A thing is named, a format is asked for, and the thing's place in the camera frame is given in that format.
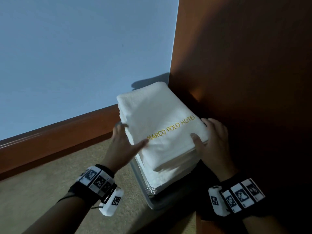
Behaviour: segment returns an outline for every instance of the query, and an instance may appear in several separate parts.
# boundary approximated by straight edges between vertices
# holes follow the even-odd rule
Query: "person's right hand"
[[[230,156],[228,130],[215,119],[202,118],[202,121],[207,126],[210,137],[208,143],[204,145],[197,134],[191,133],[196,151],[218,179],[225,181],[238,173]]]

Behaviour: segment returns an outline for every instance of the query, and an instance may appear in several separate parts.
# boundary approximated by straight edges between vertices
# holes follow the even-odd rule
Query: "hand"
[[[210,137],[207,145],[204,145],[197,134],[191,133],[196,151],[218,179],[225,181],[238,173],[230,156],[228,130],[221,122],[212,118],[202,118],[202,122],[207,126]]]
[[[113,173],[116,173],[119,169],[127,165],[149,141],[148,139],[144,139],[135,145],[131,145],[124,130],[125,127],[128,127],[128,125],[120,124],[114,127],[112,143],[103,161],[100,163],[111,169]]]

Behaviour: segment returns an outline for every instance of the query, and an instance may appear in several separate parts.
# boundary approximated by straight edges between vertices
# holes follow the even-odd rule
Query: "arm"
[[[100,163],[116,173],[148,143],[148,139],[131,145],[125,133],[125,124],[113,129],[112,143]],[[24,233],[75,233],[91,207],[79,197],[61,200],[32,224]]]
[[[191,137],[202,161],[216,174],[222,182],[228,180],[239,170],[234,165],[229,150],[228,130],[219,121],[202,118],[210,132],[207,145],[204,145],[199,136],[192,133]],[[280,234],[288,233],[286,229],[273,216],[255,217],[243,219],[243,223],[249,234]]]

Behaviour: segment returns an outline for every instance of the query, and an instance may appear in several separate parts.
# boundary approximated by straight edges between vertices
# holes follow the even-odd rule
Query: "forearm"
[[[255,217],[243,219],[243,223],[249,234],[285,234],[287,230],[273,216]]]
[[[59,201],[24,233],[75,233],[90,207],[79,197]]]

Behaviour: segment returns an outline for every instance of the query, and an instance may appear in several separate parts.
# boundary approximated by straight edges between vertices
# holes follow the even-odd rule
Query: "brown wood trim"
[[[69,151],[87,147],[88,144],[103,141],[110,137],[112,128],[119,120],[116,104],[1,140],[0,178],[52,161]]]

